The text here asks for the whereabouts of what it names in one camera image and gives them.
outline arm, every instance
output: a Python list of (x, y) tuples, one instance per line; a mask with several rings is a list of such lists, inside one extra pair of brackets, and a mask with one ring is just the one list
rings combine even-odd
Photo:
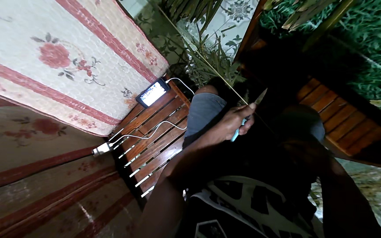
[(173, 157), (166, 165), (146, 203), (144, 212), (136, 229), (136, 237), (169, 237), (183, 216), (186, 204), (182, 196), (183, 189), (202, 174), (197, 168), (225, 140), (230, 140), (236, 129), (239, 134), (247, 133), (254, 123), (253, 116), (241, 126), (243, 118), (251, 115), (255, 105), (235, 107), (182, 152)]
[(377, 237), (381, 227), (367, 199), (342, 165), (319, 142), (290, 141), (284, 147), (321, 181), (326, 237)]

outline black and white shirt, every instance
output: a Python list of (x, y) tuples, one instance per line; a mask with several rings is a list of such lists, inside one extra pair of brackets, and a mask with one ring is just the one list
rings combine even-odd
[(248, 177), (210, 181), (188, 202), (176, 237), (323, 237), (279, 190)]

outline yellow flower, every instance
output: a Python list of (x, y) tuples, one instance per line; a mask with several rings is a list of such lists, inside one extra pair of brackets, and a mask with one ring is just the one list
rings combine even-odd
[(370, 103), (378, 108), (381, 107), (381, 100), (370, 100)]

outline knife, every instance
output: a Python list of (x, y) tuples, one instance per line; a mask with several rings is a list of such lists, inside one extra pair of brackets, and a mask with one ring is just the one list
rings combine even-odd
[[(262, 91), (262, 93), (261, 93), (261, 94), (258, 96), (258, 98), (255, 100), (254, 103), (255, 103), (257, 106), (258, 106), (258, 105), (261, 103), (261, 101), (264, 99), (264, 96), (265, 96), (265, 94), (267, 93), (267, 89), (268, 89), (268, 88), (266, 88), (264, 91)], [(249, 117), (250, 117), (250, 116), (251, 116), (251, 115), (245, 117), (245, 118), (242, 120), (242, 126), (245, 125), (245, 122), (246, 122), (247, 120), (249, 120)], [(231, 142), (234, 142), (234, 141), (236, 140), (236, 138), (237, 138), (238, 135), (239, 135), (239, 128), (236, 130), (234, 136), (230, 139), (230, 141), (231, 141)]]

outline white charging cable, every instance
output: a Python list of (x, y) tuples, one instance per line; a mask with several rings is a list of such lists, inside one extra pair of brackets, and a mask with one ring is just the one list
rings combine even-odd
[[(190, 89), (190, 88), (189, 88), (189, 87), (188, 87), (188, 86), (187, 86), (181, 79), (179, 79), (179, 78), (171, 78), (171, 79), (169, 79), (169, 80), (166, 81), (166, 84), (168, 84), (168, 82), (170, 82), (170, 80), (172, 80), (172, 79), (178, 79), (180, 82), (182, 82), (183, 85), (185, 85), (186, 88), (188, 88), (188, 89), (195, 95), (195, 93), (192, 91), (192, 89)], [(93, 150), (92, 150), (93, 155), (94, 155), (94, 156), (98, 156), (98, 155), (104, 154), (104, 153), (106, 153), (106, 152), (108, 152), (108, 151), (111, 151), (115, 143), (119, 142), (122, 138), (127, 137), (127, 136), (128, 136), (128, 137), (135, 137), (135, 138), (140, 138), (140, 139), (147, 140), (147, 139), (151, 138), (151, 137), (157, 132), (158, 128), (160, 128), (161, 124), (164, 123), (164, 122), (170, 123), (172, 126), (176, 127), (177, 129), (180, 129), (180, 130), (186, 130), (186, 128), (188, 128), (188, 127), (180, 128), (180, 127), (176, 126), (175, 124), (173, 124), (173, 123), (171, 123), (171, 122), (169, 122), (169, 121), (162, 121), (162, 122), (160, 122), (160, 123), (156, 126), (156, 129), (154, 130), (154, 132), (152, 133), (152, 135), (149, 136), (149, 137), (140, 137), (140, 136), (133, 136), (133, 135), (123, 135), (123, 136), (121, 136), (119, 139), (117, 139), (115, 142), (109, 143), (110, 140), (112, 140), (115, 136), (117, 136), (117, 135), (123, 130), (123, 129), (122, 129), (122, 130), (120, 130), (119, 132), (117, 132), (113, 137), (111, 137), (111, 138), (108, 140), (108, 142), (103, 143), (102, 145), (100, 145), (100, 146), (98, 146), (97, 148), (93, 149)]]
[(151, 137), (156, 133), (156, 131), (158, 130), (158, 128), (160, 128), (161, 124), (164, 123), (164, 122), (170, 123), (171, 125), (173, 125), (174, 127), (176, 127), (177, 129), (180, 129), (180, 130), (186, 130), (186, 128), (187, 128), (187, 127), (185, 127), (185, 128), (180, 128), (180, 127), (176, 126), (175, 124), (173, 124), (173, 123), (171, 123), (171, 122), (169, 122), (169, 121), (162, 121), (162, 122), (160, 122), (160, 123), (157, 125), (155, 131), (152, 133), (152, 135), (151, 135), (150, 137), (146, 137), (146, 138), (144, 138), (144, 137), (140, 137), (140, 136), (123, 135), (123, 136), (121, 136), (118, 140), (116, 140), (115, 142), (110, 143), (109, 146), (110, 146), (110, 147), (113, 147), (113, 145), (114, 145), (115, 143), (119, 142), (119, 141), (121, 140), (121, 138), (126, 137), (126, 136), (136, 137), (136, 138), (140, 138), (140, 139), (147, 140), (147, 139), (151, 138)]
[(170, 80), (172, 80), (172, 79), (178, 79), (180, 82), (182, 82), (182, 84), (183, 85), (185, 85), (185, 87), (186, 88), (188, 88), (194, 95), (195, 95), (195, 93), (192, 91), (192, 89), (190, 89), (181, 79), (179, 79), (179, 78), (171, 78), (171, 79), (169, 79), (169, 80), (167, 80), (166, 81), (166, 84), (168, 84), (169, 82), (170, 82)]

